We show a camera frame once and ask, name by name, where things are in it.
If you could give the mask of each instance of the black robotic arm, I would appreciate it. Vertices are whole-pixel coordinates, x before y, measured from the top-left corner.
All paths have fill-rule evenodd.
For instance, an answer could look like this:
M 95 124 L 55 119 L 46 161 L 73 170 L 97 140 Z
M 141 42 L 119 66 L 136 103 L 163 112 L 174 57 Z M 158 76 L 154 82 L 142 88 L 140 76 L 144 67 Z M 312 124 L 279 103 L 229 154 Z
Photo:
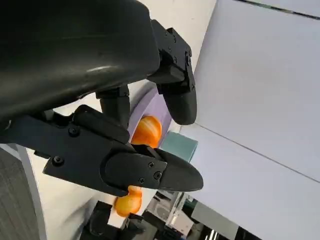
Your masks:
M 192 53 L 174 29 L 151 21 L 136 0 L 3 5 L 0 143 L 49 159 L 47 175 L 115 196 L 126 195 L 129 185 L 184 192 L 203 187 L 189 163 L 128 143 L 129 83 L 156 83 L 178 124 L 196 119 Z M 70 116 L 51 110 L 94 92 L 102 112 L 86 105 Z

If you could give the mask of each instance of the white table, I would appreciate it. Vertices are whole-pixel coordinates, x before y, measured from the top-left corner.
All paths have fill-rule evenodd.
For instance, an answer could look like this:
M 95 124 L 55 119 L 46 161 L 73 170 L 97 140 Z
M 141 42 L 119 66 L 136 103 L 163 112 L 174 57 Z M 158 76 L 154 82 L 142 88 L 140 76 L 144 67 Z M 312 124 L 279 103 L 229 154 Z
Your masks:
M 212 15 L 216 0 L 141 0 L 150 10 L 152 19 L 157 19 L 165 28 L 174 27 L 177 32 L 188 42 L 192 48 L 193 68 L 196 66 L 202 42 Z M 146 80 L 129 85 L 130 99 L 135 103 L 146 93 L 142 88 Z M 91 94 L 69 105 L 56 109 L 63 115 L 69 115 L 79 105 L 86 104 L 101 111 L 99 101 Z M 171 130 L 179 132 L 180 127 L 171 125 Z M 90 217 L 97 200 L 113 204 L 116 197 L 101 193 L 87 187 L 60 180 L 43 174 L 46 160 L 34 155 L 34 151 L 27 149 L 30 161 L 25 163 L 25 171 L 30 178 L 34 176 L 37 189 L 32 192 L 39 194 L 47 240 L 76 240 L 79 238 L 82 227 Z M 156 193 L 154 189 L 143 189 L 142 206 L 138 214 L 142 214 Z M 124 218 L 118 216 L 114 210 L 109 219 L 109 224 L 120 227 Z

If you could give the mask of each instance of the orange fruit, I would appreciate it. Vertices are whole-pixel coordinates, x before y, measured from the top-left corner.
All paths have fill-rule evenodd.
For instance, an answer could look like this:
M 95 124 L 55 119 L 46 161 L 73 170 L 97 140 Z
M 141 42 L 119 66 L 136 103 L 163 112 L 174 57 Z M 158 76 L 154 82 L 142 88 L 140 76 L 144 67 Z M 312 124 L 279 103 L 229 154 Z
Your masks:
M 131 143 L 135 145 L 149 145 L 157 148 L 162 136 L 161 122 L 154 116 L 143 117 L 132 136 Z
M 142 189 L 139 186 L 129 186 L 127 196 L 118 197 L 115 202 L 116 213 L 121 217 L 128 217 L 130 213 L 136 214 L 142 204 Z

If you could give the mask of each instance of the teal box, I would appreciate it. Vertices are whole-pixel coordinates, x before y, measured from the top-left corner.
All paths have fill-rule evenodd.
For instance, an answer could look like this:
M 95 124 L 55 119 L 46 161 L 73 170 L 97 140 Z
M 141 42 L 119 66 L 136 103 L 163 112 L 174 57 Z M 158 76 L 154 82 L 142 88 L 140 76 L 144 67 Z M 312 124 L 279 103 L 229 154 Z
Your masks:
M 190 163 L 198 142 L 179 133 L 169 131 L 160 146 L 160 149 L 167 151 L 173 155 Z

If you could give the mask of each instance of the bolt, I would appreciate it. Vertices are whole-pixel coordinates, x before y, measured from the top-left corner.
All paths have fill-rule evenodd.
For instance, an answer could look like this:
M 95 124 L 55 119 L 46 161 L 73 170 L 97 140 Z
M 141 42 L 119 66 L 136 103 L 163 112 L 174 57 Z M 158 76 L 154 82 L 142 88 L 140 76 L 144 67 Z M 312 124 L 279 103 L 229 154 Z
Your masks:
M 80 134 L 80 130 L 78 128 L 76 128 L 76 127 L 69 128 L 70 137 L 75 138 L 75 137 L 79 136 L 79 134 Z
M 56 167 L 58 166 L 61 166 L 62 164 L 64 164 L 65 160 L 60 157 L 60 156 L 55 156 L 53 159 L 52 159 L 52 163 L 53 165 L 55 165 Z
M 153 161 L 149 162 L 148 168 L 152 169 L 155 166 L 155 163 Z
M 153 178 L 155 180 L 158 180 L 161 178 L 161 176 L 162 176 L 162 173 L 160 171 L 156 171 L 155 174 L 153 175 Z
M 145 183 L 145 179 L 144 179 L 143 177 L 140 177 L 140 178 L 139 178 L 139 183 L 140 183 L 140 184 L 144 184 L 144 183 Z

